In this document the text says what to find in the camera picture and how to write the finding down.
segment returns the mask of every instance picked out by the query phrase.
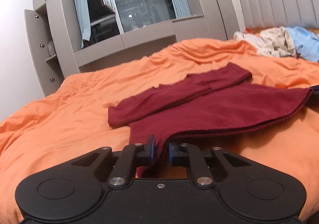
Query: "circular cap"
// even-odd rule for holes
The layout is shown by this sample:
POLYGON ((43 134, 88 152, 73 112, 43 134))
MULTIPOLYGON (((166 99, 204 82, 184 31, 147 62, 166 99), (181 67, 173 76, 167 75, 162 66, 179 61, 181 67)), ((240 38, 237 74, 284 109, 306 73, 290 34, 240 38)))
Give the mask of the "circular cap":
POLYGON ((250 181, 246 190, 251 196, 262 200, 276 199, 285 191, 280 183, 264 178, 250 181))
POLYGON ((112 185, 122 185, 125 183, 125 180, 122 177, 114 177, 110 180, 112 185))
POLYGON ((197 179, 197 182, 200 184, 200 185, 209 185, 213 182, 213 180, 209 177, 199 177, 197 179))
POLYGON ((165 184, 158 184, 157 187, 158 187, 158 188, 164 188, 164 187, 165 187, 165 184))
POLYGON ((54 221, 88 212, 102 195, 101 183, 92 174, 64 163, 24 179, 17 186, 15 198, 26 215, 54 221))
POLYGON ((74 190, 74 182, 65 178, 52 178, 44 181, 38 187, 39 194, 52 200, 68 197, 74 190))

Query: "white cloth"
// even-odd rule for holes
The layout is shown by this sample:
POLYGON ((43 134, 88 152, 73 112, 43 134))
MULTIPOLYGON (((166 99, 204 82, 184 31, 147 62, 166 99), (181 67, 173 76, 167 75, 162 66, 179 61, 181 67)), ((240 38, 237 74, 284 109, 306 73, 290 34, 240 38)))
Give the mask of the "white cloth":
POLYGON ((297 57, 293 39, 285 27, 270 28, 260 32, 260 38, 254 34, 235 32, 234 40, 245 40, 254 45, 257 54, 268 57, 297 57))
POLYGON ((285 27, 271 28, 260 32, 265 46, 257 51, 258 55, 271 57, 297 57, 293 39, 285 27))

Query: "red cloth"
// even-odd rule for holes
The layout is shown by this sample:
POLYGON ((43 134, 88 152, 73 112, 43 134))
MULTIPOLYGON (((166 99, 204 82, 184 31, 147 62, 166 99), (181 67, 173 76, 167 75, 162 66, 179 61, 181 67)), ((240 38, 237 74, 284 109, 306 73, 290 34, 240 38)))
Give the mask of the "red cloth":
POLYGON ((169 137, 253 131, 291 117, 312 93, 310 88, 279 89, 244 82, 249 78, 249 71, 231 63, 187 75, 176 84, 148 89, 109 107, 108 122, 111 126, 129 124, 130 144, 145 143, 153 134, 159 157, 169 137))

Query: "orange bedsheet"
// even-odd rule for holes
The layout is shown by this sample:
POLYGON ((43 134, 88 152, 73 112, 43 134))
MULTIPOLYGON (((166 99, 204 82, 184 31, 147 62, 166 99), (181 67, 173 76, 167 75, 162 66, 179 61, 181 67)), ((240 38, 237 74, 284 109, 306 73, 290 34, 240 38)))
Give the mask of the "orange bedsheet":
MULTIPOLYGON (((22 220, 14 192, 23 178, 102 146, 116 151, 127 145, 129 127, 111 129, 107 108, 128 96, 228 62, 251 71, 258 84, 319 84, 317 63, 255 53, 245 41, 186 40, 138 61, 70 76, 56 93, 23 107, 0 123, 0 223, 22 220)), ((201 147, 220 145, 295 176, 308 194, 301 218, 319 210, 319 106, 256 132, 200 142, 201 147)), ((176 175, 183 171, 167 167, 163 173, 176 175)))

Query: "bed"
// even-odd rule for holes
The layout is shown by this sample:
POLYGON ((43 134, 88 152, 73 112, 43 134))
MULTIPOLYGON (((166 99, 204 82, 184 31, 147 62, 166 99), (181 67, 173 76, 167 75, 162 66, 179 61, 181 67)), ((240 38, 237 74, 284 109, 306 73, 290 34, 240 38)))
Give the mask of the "bed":
MULTIPOLYGON (((246 26, 280 26, 252 21, 246 26)), ((153 86, 175 83, 186 74, 219 69, 229 62, 249 70, 254 84, 278 88, 319 84, 318 63, 258 56, 246 41, 212 39, 184 40, 150 57, 69 76, 56 93, 26 105, 0 123, 0 223, 23 220, 14 200, 15 188, 23 178, 99 147, 111 146, 116 151, 129 143, 129 127, 112 129, 108 125, 109 106, 153 86)), ((199 139, 196 145, 201 149, 221 146, 300 180, 307 190, 300 218, 306 220, 319 210, 318 123, 319 103, 307 104, 284 122, 246 134, 199 139)), ((165 178, 182 176, 186 176, 184 168, 165 166, 161 173, 165 178)))
MULTIPOLYGON (((283 29, 285 27, 303 27, 309 31, 309 36, 312 36, 314 32, 313 35, 318 37, 319 0, 240 0, 240 4, 245 26, 252 34, 259 34, 260 32, 267 31, 266 29, 268 28, 282 26, 281 28, 283 29)), ((304 43, 301 44, 298 47, 296 45, 297 53, 298 48, 301 48, 301 51, 303 49, 304 43)), ((319 52, 317 46, 314 49, 316 53, 319 52)), ((319 187, 319 181, 316 180, 313 185, 319 187)), ((309 223, 319 223, 318 214, 319 212, 310 218, 309 223)))

